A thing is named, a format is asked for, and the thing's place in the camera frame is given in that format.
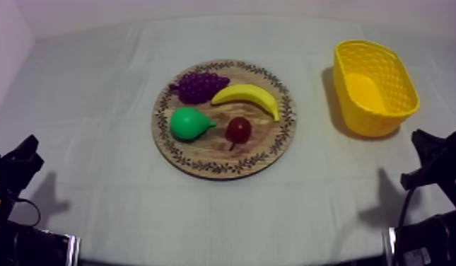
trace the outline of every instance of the wooden plate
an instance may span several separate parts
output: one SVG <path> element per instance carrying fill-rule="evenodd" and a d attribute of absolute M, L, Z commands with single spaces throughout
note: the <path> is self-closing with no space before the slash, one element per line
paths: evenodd
<path fill-rule="evenodd" d="M 192 143 L 175 140 L 170 133 L 170 117 L 176 108 L 186 105 L 168 87 L 191 71 L 226 76 L 230 79 L 229 85 L 248 83 L 268 90 L 277 100 L 281 120 L 274 122 L 270 114 L 253 103 L 212 106 L 207 102 L 193 107 L 218 125 Z M 237 144 L 229 151 L 231 143 L 225 139 L 225 131 L 229 121 L 237 116 L 251 122 L 252 135 L 246 144 Z M 163 156 L 180 170 L 211 180 L 243 178 L 263 170 L 287 150 L 295 130 L 296 109 L 287 88 L 266 69 L 235 60 L 205 62 L 178 74 L 158 96 L 152 116 L 153 138 Z"/>

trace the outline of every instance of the cable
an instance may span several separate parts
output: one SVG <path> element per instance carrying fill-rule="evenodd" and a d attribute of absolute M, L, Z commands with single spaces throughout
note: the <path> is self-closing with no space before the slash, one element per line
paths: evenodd
<path fill-rule="evenodd" d="M 40 212 L 40 209 L 38 208 L 38 206 L 36 206 L 35 203 L 33 203 L 32 201 L 30 201 L 28 199 L 21 199 L 21 198 L 15 199 L 15 202 L 28 203 L 29 205 L 31 205 L 31 206 L 33 206 L 35 208 L 36 213 L 38 215 L 38 218 L 37 218 L 37 220 L 36 220 L 36 222 L 34 224 L 30 224 L 30 225 L 19 224 L 19 226 L 22 226 L 25 229 L 32 229 L 33 227 L 37 226 L 40 223 L 40 221 L 41 221 L 41 212 Z M 15 237 L 13 238 L 13 255 L 15 257 L 15 266 L 20 266 L 20 260 L 18 259 L 18 237 L 19 237 L 21 231 L 22 230 L 17 231 L 15 233 Z"/>
<path fill-rule="evenodd" d="M 398 242 L 401 239 L 401 230 L 404 227 L 404 221 L 406 220 L 406 213 L 407 213 L 407 208 L 409 207 L 409 203 L 411 202 L 412 195 L 414 194 L 414 191 L 416 191 L 416 188 L 419 186 L 421 181 L 423 180 L 424 176 L 426 176 L 427 171 L 429 171 L 429 168 L 433 165 L 434 161 L 439 158 L 443 153 L 445 149 L 442 150 L 439 154 L 434 156 L 431 161 L 425 166 L 425 168 L 422 168 L 421 175 L 419 178 L 416 179 L 416 182 L 412 185 L 411 189 L 407 192 L 406 198 L 404 199 L 404 203 L 402 204 L 402 209 L 401 209 L 401 214 L 399 215 L 399 221 L 397 222 L 397 233 L 396 233 L 396 242 L 394 242 L 394 254 L 392 255 L 392 266 L 396 266 L 397 264 L 397 254 L 398 254 Z"/>
<path fill-rule="evenodd" d="M 33 203 L 32 201 L 28 200 L 28 199 L 21 199 L 21 198 L 18 198 L 18 199 L 15 199 L 15 202 L 25 202 L 25 203 L 28 203 L 29 205 L 33 206 L 36 210 L 36 213 L 38 215 L 38 218 L 36 220 L 36 222 L 34 224 L 21 224 L 22 226 L 29 226 L 29 227 L 35 227 L 37 226 L 40 221 L 41 221 L 41 212 L 40 212 L 40 209 L 38 209 L 38 206 L 36 206 L 35 203 Z"/>

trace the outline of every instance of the basket rim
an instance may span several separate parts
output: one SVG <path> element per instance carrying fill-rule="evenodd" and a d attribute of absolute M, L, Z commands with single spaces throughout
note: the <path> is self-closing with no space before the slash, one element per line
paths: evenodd
<path fill-rule="evenodd" d="M 345 83 L 346 93 L 347 93 L 347 95 L 348 95 L 348 97 L 349 97 L 349 99 L 350 99 L 350 101 L 352 103 L 354 103 L 356 106 L 358 106 L 359 108 L 363 109 L 366 112 L 370 112 L 370 113 L 373 113 L 374 115 L 380 115 L 380 116 L 383 116 L 383 117 L 391 117 L 391 118 L 408 117 L 408 116 L 414 114 L 415 112 L 417 112 L 417 110 L 419 109 L 419 106 L 421 105 L 420 104 L 419 95 L 417 94 L 417 91 L 414 88 L 414 84 L 411 81 L 411 77 L 409 76 L 409 73 L 407 73 L 407 70 L 404 67 L 403 63 L 402 63 L 401 58 L 397 55 L 397 53 L 395 51 L 393 51 L 390 48 L 388 48 L 388 47 L 386 47 L 384 45 L 381 45 L 379 43 L 371 42 L 371 41 L 367 41 L 367 40 L 344 40 L 342 42 L 339 42 L 335 46 L 334 53 L 335 53 L 335 56 L 338 58 L 339 67 L 340 67 L 342 73 L 345 73 L 345 71 L 344 71 L 343 62 L 341 61 L 341 55 L 340 55 L 340 52 L 339 52 L 339 48 L 341 46 L 347 45 L 347 44 L 361 44 L 361 45 L 375 46 L 375 47 L 379 48 L 380 50 L 382 50 L 383 52 L 386 52 L 386 53 L 390 54 L 391 56 L 393 56 L 396 59 L 398 65 L 399 65 L 400 71 L 402 71 L 402 73 L 405 75 L 405 78 L 406 78 L 405 81 L 411 84 L 412 91 L 414 92 L 414 97 L 417 99 L 417 104 L 413 108 L 408 110 L 408 111 L 404 111 L 404 112 L 378 112 L 376 110 L 372 110 L 370 108 L 367 108 L 366 106 L 361 105 L 360 103 L 358 103 L 355 100 L 353 100 L 353 98 L 351 97 L 351 94 L 350 94 L 350 89 L 346 85 L 346 81 L 345 81 L 344 75 L 342 75 L 342 78 L 343 78 L 344 83 Z"/>

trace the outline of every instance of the plastic fruit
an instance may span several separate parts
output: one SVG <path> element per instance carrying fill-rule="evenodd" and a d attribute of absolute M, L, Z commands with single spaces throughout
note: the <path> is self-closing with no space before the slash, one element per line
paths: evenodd
<path fill-rule="evenodd" d="M 213 98 L 230 80 L 215 73 L 189 72 L 182 76 L 178 84 L 170 84 L 171 91 L 178 92 L 178 99 L 184 104 L 205 103 Z"/>
<path fill-rule="evenodd" d="M 279 107 L 276 99 L 271 93 L 255 85 L 236 84 L 226 87 L 211 99 L 211 104 L 217 105 L 234 100 L 246 100 L 256 103 L 267 112 L 270 112 L 274 116 L 274 121 L 279 121 Z"/>
<path fill-rule="evenodd" d="M 202 112 L 191 108 L 183 107 L 176 109 L 170 118 L 170 129 L 178 139 L 189 141 L 196 139 L 209 127 L 216 126 L 216 122 Z"/>
<path fill-rule="evenodd" d="M 226 129 L 226 139 L 233 143 L 229 150 L 233 150 L 236 144 L 246 143 L 251 137 L 251 131 L 252 127 L 249 120 L 244 117 L 233 118 Z"/>

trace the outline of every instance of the white wall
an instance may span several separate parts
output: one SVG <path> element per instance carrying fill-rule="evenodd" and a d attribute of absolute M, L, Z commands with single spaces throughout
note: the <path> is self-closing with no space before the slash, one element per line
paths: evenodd
<path fill-rule="evenodd" d="M 456 0 L 18 0 L 38 37 L 125 21 L 219 14 L 298 14 L 456 38 Z"/>
<path fill-rule="evenodd" d="M 13 0 L 0 0 L 0 104 L 35 44 Z"/>

